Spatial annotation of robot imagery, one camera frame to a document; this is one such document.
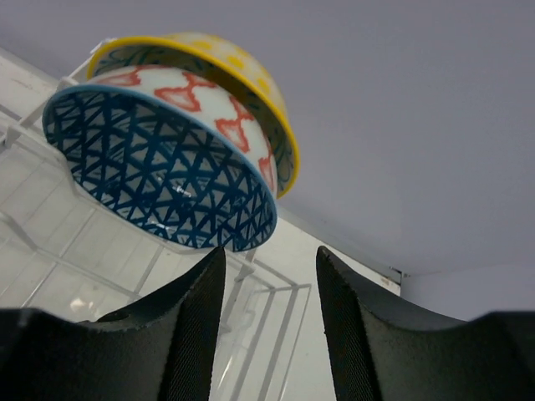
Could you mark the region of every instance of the bowl rim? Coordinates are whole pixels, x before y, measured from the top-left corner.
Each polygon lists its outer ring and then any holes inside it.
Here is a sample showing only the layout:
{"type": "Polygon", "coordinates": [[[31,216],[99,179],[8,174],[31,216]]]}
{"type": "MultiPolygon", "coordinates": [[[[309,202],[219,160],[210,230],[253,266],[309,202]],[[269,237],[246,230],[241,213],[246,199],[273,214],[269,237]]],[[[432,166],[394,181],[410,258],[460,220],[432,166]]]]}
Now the bowl rim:
{"type": "Polygon", "coordinates": [[[208,63],[212,63],[214,66],[230,74],[241,84],[244,84],[248,89],[250,89],[267,106],[267,108],[271,111],[275,119],[281,125],[284,131],[286,141],[289,143],[290,149],[292,150],[293,173],[290,176],[290,179],[288,180],[288,183],[286,184],[284,189],[280,193],[278,193],[277,198],[282,198],[293,188],[293,186],[295,185],[295,181],[298,178],[301,166],[301,157],[299,154],[299,146],[297,139],[295,137],[295,134],[293,133],[286,113],[279,107],[277,107],[275,103],[268,96],[266,96],[255,83],[253,83],[253,81],[243,75],[238,69],[235,69],[232,66],[223,63],[218,57],[206,53],[189,44],[179,42],[175,39],[163,38],[158,36],[129,36],[125,38],[117,38],[111,42],[102,45],[96,52],[94,52],[93,56],[91,57],[91,60],[89,61],[86,79],[94,78],[94,72],[97,68],[97,64],[105,54],[127,46],[156,46],[162,48],[172,48],[188,53],[192,56],[205,60],[208,63]]]}
{"type": "MultiPolygon", "coordinates": [[[[156,106],[159,106],[159,107],[162,107],[163,109],[166,109],[166,110],[168,110],[170,112],[177,113],[183,118],[193,119],[189,114],[183,112],[178,107],[173,106],[172,104],[169,104],[167,102],[164,102],[163,100],[160,100],[160,99],[158,99],[156,97],[152,97],[152,96],[150,96],[148,94],[143,94],[143,93],[141,93],[139,91],[136,91],[136,90],[133,90],[133,89],[129,89],[129,88],[125,88],[125,87],[112,86],[112,85],[104,85],[104,84],[79,84],[79,85],[71,86],[71,87],[66,88],[66,89],[62,89],[62,90],[56,92],[55,94],[53,94],[48,99],[48,101],[47,101],[47,103],[46,103],[46,105],[45,105],[45,107],[43,109],[43,118],[42,118],[43,132],[45,133],[45,139],[46,139],[47,131],[48,131],[47,130],[47,126],[49,124],[49,122],[46,121],[45,119],[48,119],[49,116],[51,115],[51,112],[52,112],[52,110],[54,108],[54,104],[57,101],[59,101],[61,98],[63,98],[64,96],[67,96],[67,95],[70,95],[70,94],[76,94],[76,93],[83,93],[83,92],[104,92],[104,93],[125,94],[125,95],[129,95],[129,96],[131,96],[133,98],[136,98],[138,100],[144,100],[147,103],[152,103],[152,104],[154,104],[156,106]]],[[[195,120],[196,124],[200,128],[205,130],[209,135],[211,135],[211,136],[217,138],[218,140],[220,140],[223,143],[223,145],[226,146],[230,151],[232,151],[235,154],[237,154],[237,156],[239,157],[239,159],[242,162],[242,164],[249,169],[251,174],[253,174],[255,176],[255,178],[257,179],[258,183],[262,186],[264,191],[267,192],[267,194],[268,194],[268,202],[269,202],[270,208],[271,208],[272,213],[273,213],[273,221],[272,221],[272,223],[270,225],[271,226],[270,232],[264,238],[264,240],[262,242],[260,242],[259,244],[257,244],[256,246],[248,247],[248,248],[245,248],[245,249],[240,250],[238,252],[250,251],[251,249],[254,249],[254,248],[258,247],[258,246],[263,245],[265,242],[267,242],[271,238],[271,236],[275,232],[275,229],[276,229],[277,223],[278,223],[278,212],[277,212],[277,203],[275,201],[275,196],[273,195],[273,193],[269,189],[268,184],[263,179],[263,177],[260,174],[260,171],[258,170],[258,168],[253,163],[251,163],[251,161],[249,161],[249,159],[247,157],[245,157],[242,154],[242,152],[237,148],[237,146],[235,146],[224,135],[221,135],[218,131],[215,131],[214,129],[209,128],[208,126],[206,126],[204,123],[202,123],[198,119],[194,119],[194,120],[195,120]]]]}

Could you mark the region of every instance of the blue bowl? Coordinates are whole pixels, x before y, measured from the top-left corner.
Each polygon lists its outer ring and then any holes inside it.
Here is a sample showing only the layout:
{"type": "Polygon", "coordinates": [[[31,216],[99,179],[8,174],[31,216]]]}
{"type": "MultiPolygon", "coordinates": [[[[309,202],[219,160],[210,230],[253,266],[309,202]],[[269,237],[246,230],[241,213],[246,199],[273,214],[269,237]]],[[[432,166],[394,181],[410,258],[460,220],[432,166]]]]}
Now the blue bowl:
{"type": "Polygon", "coordinates": [[[169,104],[82,84],[43,112],[74,180],[141,230],[191,248],[247,251],[277,225],[273,194],[236,146],[169,104]]]}

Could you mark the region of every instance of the patterned bowl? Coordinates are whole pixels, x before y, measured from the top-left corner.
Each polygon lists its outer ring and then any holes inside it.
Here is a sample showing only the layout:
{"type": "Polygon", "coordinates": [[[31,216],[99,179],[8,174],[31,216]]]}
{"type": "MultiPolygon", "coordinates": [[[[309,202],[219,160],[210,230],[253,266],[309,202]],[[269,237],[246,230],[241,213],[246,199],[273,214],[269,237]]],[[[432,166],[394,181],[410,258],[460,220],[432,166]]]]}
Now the patterned bowl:
{"type": "Polygon", "coordinates": [[[284,98],[269,72],[236,44],[206,33],[120,38],[102,46],[89,63],[88,78],[130,65],[162,64],[211,80],[247,106],[271,143],[278,170],[278,197],[298,177],[298,143],[284,98]]]}
{"type": "Polygon", "coordinates": [[[47,141],[74,180],[142,230],[193,248],[246,251],[277,224],[277,168],[254,117],[174,67],[116,69],[57,92],[47,141]]]}

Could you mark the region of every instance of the wire rack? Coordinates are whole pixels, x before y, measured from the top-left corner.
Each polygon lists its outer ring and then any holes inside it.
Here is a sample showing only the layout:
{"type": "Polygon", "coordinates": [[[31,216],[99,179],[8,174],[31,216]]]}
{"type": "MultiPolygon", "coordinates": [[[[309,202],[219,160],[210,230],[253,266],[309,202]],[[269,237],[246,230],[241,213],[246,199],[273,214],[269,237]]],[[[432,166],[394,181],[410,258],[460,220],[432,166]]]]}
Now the wire rack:
{"type": "MultiPolygon", "coordinates": [[[[57,90],[82,82],[88,62],[57,90]]],[[[207,251],[129,225],[75,184],[38,126],[45,102],[0,132],[0,307],[95,320],[179,277],[207,251]]],[[[255,250],[227,252],[211,399],[283,399],[310,290],[255,250]]]]}

